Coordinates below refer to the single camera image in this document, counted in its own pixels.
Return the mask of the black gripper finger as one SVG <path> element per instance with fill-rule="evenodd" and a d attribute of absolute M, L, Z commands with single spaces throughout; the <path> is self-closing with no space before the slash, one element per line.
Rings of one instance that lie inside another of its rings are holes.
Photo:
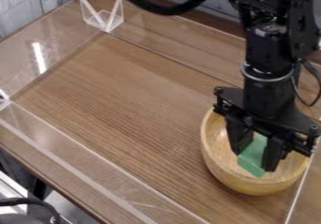
<path fill-rule="evenodd" d="M 239 156 L 253 141 L 253 130 L 240 120 L 227 118 L 231 149 Z"/>
<path fill-rule="evenodd" d="M 268 145 L 264 150 L 261 167 L 267 172 L 275 172 L 280 161 L 287 158 L 292 151 L 290 142 L 280 136 L 268 138 Z"/>

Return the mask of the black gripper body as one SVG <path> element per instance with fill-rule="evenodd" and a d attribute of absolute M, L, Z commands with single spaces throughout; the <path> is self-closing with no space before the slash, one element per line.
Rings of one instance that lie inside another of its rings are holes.
<path fill-rule="evenodd" d="M 321 123 L 298 108 L 296 81 L 290 78 L 275 82 L 247 80 L 245 88 L 217 86 L 213 89 L 217 102 L 213 111 L 225 119 L 240 120 L 255 133 L 267 138 L 280 136 L 291 144 L 291 151 L 312 156 L 316 139 L 321 136 Z"/>

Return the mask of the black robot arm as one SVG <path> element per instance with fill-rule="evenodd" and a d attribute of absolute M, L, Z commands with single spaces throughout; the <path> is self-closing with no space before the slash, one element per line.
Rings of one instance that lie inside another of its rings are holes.
<path fill-rule="evenodd" d="M 129 0 L 161 15 L 180 15 L 208 0 L 188 0 L 172 7 L 150 0 Z M 225 116 L 231 149 L 240 155 L 251 146 L 253 135 L 268 138 L 261 167 L 273 172 L 294 151 L 312 155 L 321 123 L 296 107 L 300 72 L 307 69 L 319 82 L 321 72 L 308 56 L 320 49 L 321 29 L 314 13 L 314 0 L 231 0 L 240 13 L 247 34 L 247 58 L 241 65 L 243 88 L 217 86 L 213 110 Z"/>

